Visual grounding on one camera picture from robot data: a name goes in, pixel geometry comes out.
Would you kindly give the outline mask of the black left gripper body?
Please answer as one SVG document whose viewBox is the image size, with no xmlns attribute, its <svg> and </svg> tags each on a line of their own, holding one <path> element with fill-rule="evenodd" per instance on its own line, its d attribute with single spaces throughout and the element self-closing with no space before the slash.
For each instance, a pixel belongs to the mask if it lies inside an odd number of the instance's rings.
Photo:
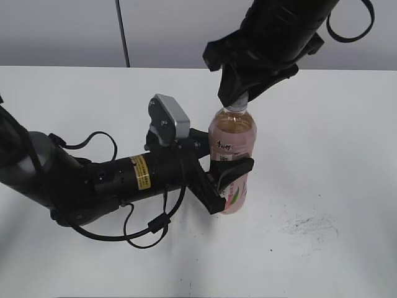
<svg viewBox="0 0 397 298">
<path fill-rule="evenodd" d="M 210 214 L 224 210 L 225 199 L 220 196 L 212 178 L 201 167 L 199 159 L 203 157 L 197 156 L 189 136 L 164 147 L 159 144 L 154 133 L 148 132 L 145 149 L 147 153 L 143 157 L 149 169 L 151 196 L 165 190 L 186 187 Z"/>
</svg>

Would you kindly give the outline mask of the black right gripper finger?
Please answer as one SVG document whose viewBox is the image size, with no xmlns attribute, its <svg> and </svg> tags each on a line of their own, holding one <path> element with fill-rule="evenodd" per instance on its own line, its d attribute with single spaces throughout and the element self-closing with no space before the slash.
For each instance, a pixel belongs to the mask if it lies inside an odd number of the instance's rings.
<svg viewBox="0 0 397 298">
<path fill-rule="evenodd" d="M 247 70 L 247 66 L 235 63 L 222 65 L 218 97 L 223 106 L 232 106 L 242 95 L 248 94 Z"/>
<path fill-rule="evenodd" d="M 267 91 L 269 88 L 272 86 L 278 84 L 279 82 L 285 80 L 285 79 L 290 79 L 293 77 L 294 74 L 289 74 L 289 75 L 278 75 L 278 76 L 272 76 L 268 77 L 263 82 L 257 83 L 254 86 L 251 86 L 248 89 L 248 101 L 251 102 L 255 100 L 257 97 L 259 97 L 261 94 L 263 94 L 265 91 Z"/>
</svg>

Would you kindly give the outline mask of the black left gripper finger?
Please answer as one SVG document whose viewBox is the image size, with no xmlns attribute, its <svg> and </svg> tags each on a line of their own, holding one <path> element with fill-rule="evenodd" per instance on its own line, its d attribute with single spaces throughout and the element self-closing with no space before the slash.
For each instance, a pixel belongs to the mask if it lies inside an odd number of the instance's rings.
<svg viewBox="0 0 397 298">
<path fill-rule="evenodd" d="M 193 141 L 194 149 L 198 157 L 204 157 L 210 154 L 208 132 L 191 128 L 189 138 Z"/>
<path fill-rule="evenodd" d="M 210 162 L 210 176 L 216 190 L 221 194 L 232 182 L 248 174 L 254 166 L 254 160 L 250 157 L 244 157 L 233 161 L 215 161 Z"/>
</svg>

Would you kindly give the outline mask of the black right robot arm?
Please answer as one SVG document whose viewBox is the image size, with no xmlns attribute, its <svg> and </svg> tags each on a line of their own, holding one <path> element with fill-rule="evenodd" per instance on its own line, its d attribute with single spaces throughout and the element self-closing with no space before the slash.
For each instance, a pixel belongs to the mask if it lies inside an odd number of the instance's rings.
<svg viewBox="0 0 397 298">
<path fill-rule="evenodd" d="M 208 42 L 203 59 L 221 70 L 218 98 L 224 107 L 240 96 L 253 101 L 273 85 L 295 76 L 298 61 L 323 45 L 317 31 L 337 1 L 254 1 L 240 27 Z"/>
</svg>

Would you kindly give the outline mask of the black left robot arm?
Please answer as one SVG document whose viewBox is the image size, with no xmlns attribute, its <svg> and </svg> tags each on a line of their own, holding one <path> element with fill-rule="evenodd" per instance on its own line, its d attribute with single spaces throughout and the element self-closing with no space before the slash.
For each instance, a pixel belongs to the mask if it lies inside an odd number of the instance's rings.
<svg viewBox="0 0 397 298">
<path fill-rule="evenodd" d="M 55 134 L 26 130 L 1 111 L 1 182 L 50 211 L 59 225 L 86 225 L 124 204 L 190 189 L 209 213 L 224 210 L 221 192 L 252 170 L 248 156 L 214 161 L 208 133 L 192 129 L 178 109 L 151 101 L 145 152 L 95 163 L 69 154 L 71 146 Z"/>
</svg>

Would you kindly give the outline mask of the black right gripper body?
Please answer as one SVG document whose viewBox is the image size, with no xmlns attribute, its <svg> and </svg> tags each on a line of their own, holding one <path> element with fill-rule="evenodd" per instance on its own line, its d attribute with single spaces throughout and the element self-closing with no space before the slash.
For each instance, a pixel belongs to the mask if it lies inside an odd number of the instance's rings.
<svg viewBox="0 0 397 298">
<path fill-rule="evenodd" d="M 203 59 L 210 71 L 233 65 L 252 75 L 264 71 L 271 78 L 290 78 L 299 70 L 297 63 L 314 55 L 324 40 L 312 30 L 274 29 L 263 35 L 239 29 L 219 40 L 208 42 Z"/>
</svg>

